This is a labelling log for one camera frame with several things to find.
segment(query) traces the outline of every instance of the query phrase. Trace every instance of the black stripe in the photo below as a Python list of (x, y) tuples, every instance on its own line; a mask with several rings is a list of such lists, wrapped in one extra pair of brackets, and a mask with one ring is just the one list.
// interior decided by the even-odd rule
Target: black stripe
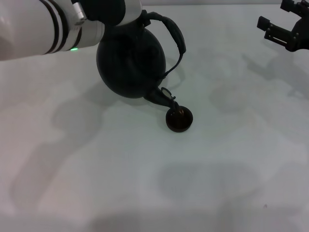
[(83, 28), (80, 28), (79, 29), (79, 33), (78, 33), (78, 36), (77, 36), (77, 39), (76, 39), (76, 42), (75, 44), (73, 45), (73, 47), (71, 47), (68, 51), (70, 51), (71, 49), (73, 48), (76, 48), (77, 45), (79, 44), (79, 42), (81, 41), (81, 38), (82, 38), (82, 33), (83, 33)]
[(61, 18), (61, 22), (62, 22), (63, 36), (62, 36), (62, 41), (61, 41), (59, 48), (55, 52), (53, 52), (53, 53), (56, 53), (56, 52), (60, 51), (63, 48), (63, 46), (66, 44), (66, 41), (67, 41), (67, 38), (68, 38), (68, 35), (69, 35), (69, 26), (68, 26), (68, 21), (67, 21), (66, 15), (64, 14), (63, 10), (59, 7), (59, 5), (54, 0), (48, 0), (48, 1), (58, 11), (59, 16)]
[(54, 38), (54, 42), (52, 47), (49, 49), (48, 52), (46, 52), (45, 54), (51, 53), (55, 47), (57, 46), (58, 40), (59, 40), (59, 24), (58, 24), (58, 20), (57, 20), (57, 16), (53, 10), (53, 8), (44, 0), (40, 0), (41, 3), (44, 4), (44, 6), (48, 9), (50, 16), (52, 17), (53, 23), (54, 23), (54, 28), (55, 28), (55, 38)]

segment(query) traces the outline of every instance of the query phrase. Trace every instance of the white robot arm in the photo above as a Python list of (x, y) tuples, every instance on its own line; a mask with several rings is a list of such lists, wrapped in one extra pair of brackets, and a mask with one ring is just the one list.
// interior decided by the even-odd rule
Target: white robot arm
[[(136, 20), (142, 11), (140, 0), (124, 3), (118, 25)], [(102, 22), (87, 19), (79, 1), (1, 0), (0, 60), (93, 46), (101, 41), (104, 29)]]

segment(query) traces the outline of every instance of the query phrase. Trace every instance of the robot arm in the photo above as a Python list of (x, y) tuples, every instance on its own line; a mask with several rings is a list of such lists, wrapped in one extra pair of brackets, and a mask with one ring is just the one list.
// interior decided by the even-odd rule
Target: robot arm
[(140, 14), (140, 0), (1, 0), (0, 60), (93, 46)]
[(261, 16), (257, 27), (266, 32), (265, 39), (284, 46), (290, 52), (309, 49), (309, 3), (305, 0), (296, 4), (292, 0), (282, 0), (281, 9), (293, 12), (301, 19), (295, 24), (292, 31), (288, 31)]

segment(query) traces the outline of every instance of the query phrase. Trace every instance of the teapot spout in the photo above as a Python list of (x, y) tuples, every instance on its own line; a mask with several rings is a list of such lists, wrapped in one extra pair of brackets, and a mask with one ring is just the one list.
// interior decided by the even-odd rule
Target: teapot spout
[(173, 98), (172, 96), (168, 97), (158, 87), (155, 88), (152, 92), (148, 93), (146, 96), (144, 96), (144, 98), (147, 101), (152, 102), (154, 104), (166, 106), (169, 108), (174, 108), (175, 98)]

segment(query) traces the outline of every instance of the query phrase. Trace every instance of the white table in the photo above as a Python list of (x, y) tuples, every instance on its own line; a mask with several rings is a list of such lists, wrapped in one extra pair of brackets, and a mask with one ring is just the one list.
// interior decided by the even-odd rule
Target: white table
[[(146, 7), (182, 29), (163, 84), (194, 114), (103, 84), (96, 47), (0, 63), (1, 232), (309, 231), (309, 52), (263, 40), (277, 5)], [(169, 66), (178, 51), (160, 23)]]

